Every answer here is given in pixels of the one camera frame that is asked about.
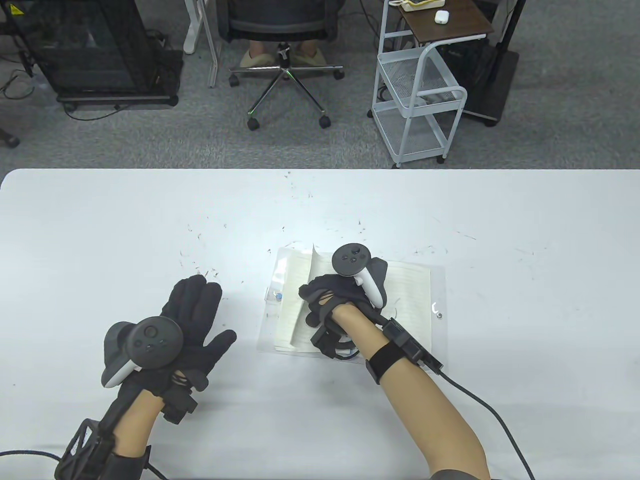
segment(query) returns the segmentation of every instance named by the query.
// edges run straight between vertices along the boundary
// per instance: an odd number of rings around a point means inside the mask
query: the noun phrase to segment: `black glove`
[[[175,385],[187,390],[194,387],[199,392],[207,388],[207,375],[236,341],[236,333],[225,330],[204,346],[221,297],[220,285],[208,284],[202,275],[194,275],[175,284],[160,314],[175,321],[182,329],[182,351],[165,367],[132,372],[123,385],[133,382],[159,397]]]
[[[352,303],[367,317],[374,312],[364,290],[356,284],[352,276],[336,274],[319,276],[308,284],[302,285],[298,289],[298,295],[309,304],[309,310],[311,310],[306,318],[307,325],[317,328],[320,324],[324,324],[327,329],[341,335],[344,335],[344,330],[331,317],[335,307]],[[320,305],[320,301],[328,296],[331,298],[324,305]]]

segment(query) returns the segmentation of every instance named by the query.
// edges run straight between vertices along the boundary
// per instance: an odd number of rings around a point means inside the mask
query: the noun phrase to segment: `paper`
[[[316,329],[305,318],[308,306],[300,300],[298,287],[315,277],[335,273],[331,254],[296,252],[287,265],[282,292],[282,309],[276,329],[274,347],[282,351],[314,352],[311,336]],[[385,279],[386,318],[393,317],[427,350],[431,349],[431,279],[429,268],[404,262],[388,262]]]
[[[312,258],[311,253],[297,250],[291,250],[287,257],[287,269],[282,287],[282,306],[274,338],[276,350],[280,348],[284,350],[292,349],[291,338],[300,310],[305,303],[298,296],[298,288],[300,288],[300,285],[308,283]]]

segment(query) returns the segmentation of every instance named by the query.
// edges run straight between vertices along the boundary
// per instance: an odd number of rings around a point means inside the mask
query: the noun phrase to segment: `person's feet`
[[[273,55],[267,52],[262,42],[249,42],[249,49],[240,61],[240,68],[268,67],[275,63]]]
[[[302,42],[293,52],[291,63],[301,67],[323,67],[326,65],[326,60],[317,46],[317,41],[309,40]]]

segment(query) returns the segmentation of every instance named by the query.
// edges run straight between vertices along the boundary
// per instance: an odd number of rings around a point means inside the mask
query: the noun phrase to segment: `gray sleeve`
[[[431,477],[431,480],[478,480],[473,475],[466,474],[464,472],[458,472],[457,470],[441,470],[435,472]]]

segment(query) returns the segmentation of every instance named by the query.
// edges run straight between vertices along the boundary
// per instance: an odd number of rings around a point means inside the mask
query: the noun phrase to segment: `floor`
[[[364,0],[380,17],[380,0]],[[511,44],[521,55],[500,125],[460,124],[446,164],[405,168],[638,168],[640,166],[640,2],[618,0],[604,14],[598,0],[528,2]],[[348,0],[336,42],[325,56],[347,76],[314,78],[310,90],[333,121],[320,130],[316,112],[284,84],[250,132],[244,112],[265,86],[251,79],[231,89],[224,71],[206,87],[206,42],[186,58],[180,103],[172,110],[123,111],[77,122],[46,106],[45,95],[0,101],[0,125],[19,136],[0,147],[0,179],[15,168],[389,168],[388,152],[365,113],[372,95],[375,51],[360,4]],[[181,0],[147,0],[148,28],[181,45],[188,18]],[[225,44],[223,68],[246,49]],[[0,79],[12,64],[0,60]],[[99,115],[80,112],[78,115]]]

